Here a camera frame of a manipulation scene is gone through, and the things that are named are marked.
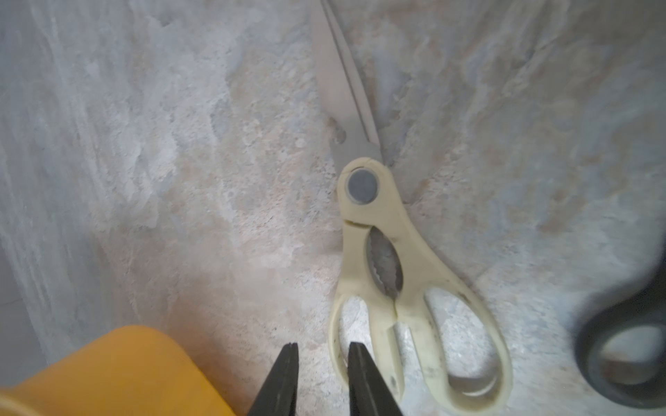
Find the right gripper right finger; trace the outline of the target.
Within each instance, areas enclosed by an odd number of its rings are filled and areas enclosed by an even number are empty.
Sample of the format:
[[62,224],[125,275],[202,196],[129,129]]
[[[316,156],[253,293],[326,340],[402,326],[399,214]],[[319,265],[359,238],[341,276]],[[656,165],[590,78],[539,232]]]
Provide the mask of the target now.
[[348,377],[351,416],[402,416],[400,407],[362,343],[350,343]]

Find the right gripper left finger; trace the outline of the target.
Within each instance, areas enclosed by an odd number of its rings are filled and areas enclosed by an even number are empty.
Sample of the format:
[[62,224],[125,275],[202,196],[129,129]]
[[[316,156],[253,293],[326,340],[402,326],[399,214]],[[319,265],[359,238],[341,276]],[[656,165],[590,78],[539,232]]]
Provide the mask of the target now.
[[284,345],[260,388],[248,416],[294,416],[298,398],[299,353],[296,343]]

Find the cream handled kitchen scissors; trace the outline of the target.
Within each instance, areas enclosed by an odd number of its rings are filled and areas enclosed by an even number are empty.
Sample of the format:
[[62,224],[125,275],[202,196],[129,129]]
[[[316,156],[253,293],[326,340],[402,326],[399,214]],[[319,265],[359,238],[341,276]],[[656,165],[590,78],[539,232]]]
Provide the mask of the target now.
[[[482,300],[442,262],[411,222],[383,160],[364,85],[329,2],[310,3],[310,29],[322,108],[339,132],[331,142],[343,231],[342,266],[328,329],[334,369],[342,383],[350,383],[340,318],[343,305],[356,297],[369,312],[375,364],[394,398],[402,398],[405,391],[395,332],[397,324],[403,324],[409,329],[425,384],[440,405],[463,415],[495,411],[507,402],[513,386],[512,362],[499,326]],[[499,367],[480,386],[454,385],[428,308],[430,289],[457,297],[484,326]]]

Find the yellow plastic storage box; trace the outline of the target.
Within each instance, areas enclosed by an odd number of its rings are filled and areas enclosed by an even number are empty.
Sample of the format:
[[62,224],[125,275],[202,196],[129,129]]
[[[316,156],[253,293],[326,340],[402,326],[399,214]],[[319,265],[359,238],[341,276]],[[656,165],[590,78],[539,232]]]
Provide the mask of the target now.
[[3,415],[231,415],[193,359],[159,330],[115,329],[1,391]]

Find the black handled steel scissors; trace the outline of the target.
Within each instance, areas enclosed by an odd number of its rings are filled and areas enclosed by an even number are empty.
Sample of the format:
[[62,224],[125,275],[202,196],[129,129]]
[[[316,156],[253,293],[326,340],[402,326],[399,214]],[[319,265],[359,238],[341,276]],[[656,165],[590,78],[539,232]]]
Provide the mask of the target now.
[[665,262],[644,289],[596,314],[579,331],[575,359],[584,379],[625,407],[665,407]]

